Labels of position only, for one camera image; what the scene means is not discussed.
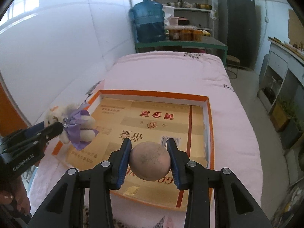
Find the person's left hand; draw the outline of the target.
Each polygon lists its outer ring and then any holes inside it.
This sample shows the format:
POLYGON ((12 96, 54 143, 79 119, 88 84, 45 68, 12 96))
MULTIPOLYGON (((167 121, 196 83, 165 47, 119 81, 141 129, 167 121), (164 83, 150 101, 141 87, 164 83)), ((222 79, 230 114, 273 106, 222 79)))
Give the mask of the person's left hand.
POLYGON ((11 190, 1 188, 1 204, 6 205, 16 201, 17 210, 24 215, 28 215, 30 213, 31 206, 21 177, 15 179, 10 186, 11 190))

